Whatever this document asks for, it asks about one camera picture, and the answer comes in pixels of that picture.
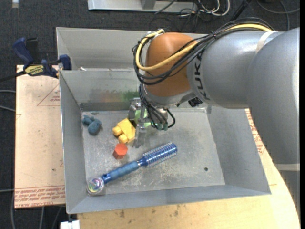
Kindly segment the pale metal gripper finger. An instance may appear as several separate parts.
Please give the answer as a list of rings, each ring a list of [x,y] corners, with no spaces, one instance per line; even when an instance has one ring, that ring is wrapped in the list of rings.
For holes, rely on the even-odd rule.
[[[147,130],[146,130],[145,126],[141,126],[140,127],[140,145],[141,146],[145,142],[146,134],[147,134]]]
[[[140,146],[141,146],[141,132],[139,128],[136,128],[133,147],[139,148]]]

